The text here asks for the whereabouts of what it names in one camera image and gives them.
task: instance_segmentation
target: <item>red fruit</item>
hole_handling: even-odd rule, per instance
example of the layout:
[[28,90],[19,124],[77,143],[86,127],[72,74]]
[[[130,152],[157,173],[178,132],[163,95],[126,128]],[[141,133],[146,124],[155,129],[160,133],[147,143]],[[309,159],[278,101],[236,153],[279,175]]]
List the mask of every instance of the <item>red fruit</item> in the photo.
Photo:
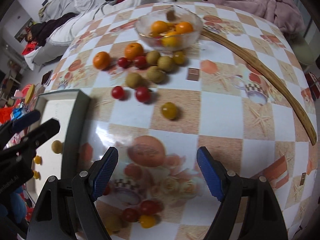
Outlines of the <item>red fruit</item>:
[[126,208],[121,215],[121,218],[124,221],[130,222],[130,223],[134,223],[137,222],[139,219],[139,212],[133,208]]
[[118,59],[118,65],[122,68],[127,68],[131,63],[131,60],[128,60],[125,57],[121,57]]
[[150,100],[151,93],[146,87],[138,87],[136,90],[136,99],[141,103],[146,103]]
[[112,89],[111,95],[115,99],[121,99],[124,97],[124,90],[120,86],[116,86]]
[[161,211],[159,203],[152,200],[145,200],[140,204],[140,211],[142,215],[152,216]]
[[108,183],[106,188],[105,188],[105,190],[104,190],[104,192],[102,193],[102,195],[104,195],[104,196],[109,195],[110,192],[111,192],[111,187],[110,187],[110,185]]
[[124,169],[124,174],[129,177],[133,177],[136,180],[139,180],[142,178],[142,169],[139,166],[130,163]]
[[147,61],[145,56],[137,56],[134,58],[133,62],[137,68],[145,68],[147,66]]
[[261,84],[261,79],[258,75],[256,75],[255,73],[250,73],[249,75],[249,79],[252,81],[252,82],[257,82],[258,84]]

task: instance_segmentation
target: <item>metal screw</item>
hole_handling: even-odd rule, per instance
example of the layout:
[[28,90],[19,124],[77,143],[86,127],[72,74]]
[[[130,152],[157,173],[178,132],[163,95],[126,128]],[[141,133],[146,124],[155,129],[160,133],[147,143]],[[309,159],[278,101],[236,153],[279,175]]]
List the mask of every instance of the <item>metal screw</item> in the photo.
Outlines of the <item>metal screw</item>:
[[260,177],[259,177],[259,180],[260,180],[261,182],[267,182],[266,177],[263,177],[263,176],[260,176]]
[[236,173],[235,173],[234,171],[232,171],[232,170],[228,170],[228,171],[227,171],[227,174],[228,174],[228,176],[230,176],[230,177],[234,177],[234,176],[236,175]]
[[53,182],[55,179],[56,179],[55,176],[50,176],[50,177],[48,178],[48,181],[49,181],[49,182]]
[[83,178],[83,177],[86,177],[88,175],[88,172],[87,171],[81,171],[79,175],[80,175],[81,178]]

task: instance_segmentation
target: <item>curved wooden stick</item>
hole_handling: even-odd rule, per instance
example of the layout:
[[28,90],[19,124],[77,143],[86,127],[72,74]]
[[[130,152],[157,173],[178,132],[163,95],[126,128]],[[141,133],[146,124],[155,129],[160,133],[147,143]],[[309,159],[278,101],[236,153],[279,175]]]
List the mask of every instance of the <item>curved wooden stick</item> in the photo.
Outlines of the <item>curved wooden stick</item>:
[[221,44],[222,46],[225,46],[227,49],[231,50],[233,53],[237,54],[239,57],[245,60],[255,70],[259,71],[288,100],[288,102],[292,106],[292,109],[295,111],[304,129],[306,130],[312,145],[316,144],[317,134],[306,111],[304,111],[299,102],[293,97],[293,95],[289,92],[289,90],[285,87],[285,85],[275,73],[273,73],[260,60],[251,55],[245,49],[239,47],[231,41],[228,41],[222,36],[206,30],[205,28],[203,28],[201,35]]

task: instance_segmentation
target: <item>clear glass fruit bowl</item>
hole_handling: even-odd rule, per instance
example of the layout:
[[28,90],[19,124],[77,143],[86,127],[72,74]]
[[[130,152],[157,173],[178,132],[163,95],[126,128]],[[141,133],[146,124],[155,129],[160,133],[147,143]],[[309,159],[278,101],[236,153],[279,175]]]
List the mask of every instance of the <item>clear glass fruit bowl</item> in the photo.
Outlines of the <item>clear glass fruit bowl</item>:
[[[193,32],[172,36],[151,37],[151,25],[155,21],[170,23],[189,22]],[[134,28],[141,40],[155,50],[178,51],[190,47],[199,39],[203,27],[202,20],[193,12],[173,5],[165,10],[153,11],[141,16],[134,24]]]

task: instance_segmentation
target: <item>framed picture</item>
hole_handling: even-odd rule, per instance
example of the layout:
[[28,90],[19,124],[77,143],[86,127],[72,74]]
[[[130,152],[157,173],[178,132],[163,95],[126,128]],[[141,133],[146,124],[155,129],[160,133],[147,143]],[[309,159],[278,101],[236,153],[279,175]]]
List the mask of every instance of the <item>framed picture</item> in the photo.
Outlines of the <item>framed picture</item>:
[[20,43],[24,40],[24,37],[27,35],[26,28],[31,27],[33,24],[36,24],[33,19],[30,19],[26,22],[26,24],[18,31],[18,33],[14,36],[17,41]]

